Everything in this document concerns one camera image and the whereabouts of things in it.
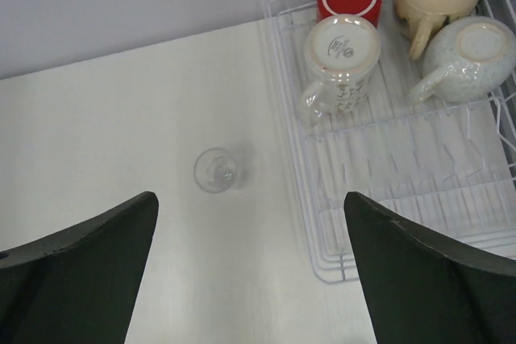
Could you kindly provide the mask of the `clear glass cup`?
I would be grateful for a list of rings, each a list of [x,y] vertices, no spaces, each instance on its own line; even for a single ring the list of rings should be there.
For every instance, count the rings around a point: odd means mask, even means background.
[[[193,164],[193,181],[204,193],[220,194],[252,186],[255,152],[250,144],[210,147]]]

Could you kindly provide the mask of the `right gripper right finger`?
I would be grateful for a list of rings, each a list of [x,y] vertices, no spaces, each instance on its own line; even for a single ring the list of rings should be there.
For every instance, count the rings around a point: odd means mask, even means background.
[[[515,262],[349,192],[343,203],[379,343],[513,343]]]

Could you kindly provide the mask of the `floral mug orange inside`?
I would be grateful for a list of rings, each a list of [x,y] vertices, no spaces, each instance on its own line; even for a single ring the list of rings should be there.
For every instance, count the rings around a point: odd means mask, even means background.
[[[298,115],[315,126],[326,114],[347,114],[368,97],[381,54],[378,30],[357,15],[334,15],[310,30],[303,56],[311,83],[299,98]]]

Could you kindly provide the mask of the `white speckled mug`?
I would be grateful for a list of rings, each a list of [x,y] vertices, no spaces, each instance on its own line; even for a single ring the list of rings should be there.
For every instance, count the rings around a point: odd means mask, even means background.
[[[426,49],[422,79],[407,94],[417,105],[429,97],[476,100],[505,82],[515,68],[515,34],[504,23],[470,16],[444,27]]]

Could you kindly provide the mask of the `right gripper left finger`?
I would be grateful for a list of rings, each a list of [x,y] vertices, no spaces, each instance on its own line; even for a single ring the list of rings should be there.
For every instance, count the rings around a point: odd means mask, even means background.
[[[1,253],[3,343],[123,343],[158,218],[143,192]]]

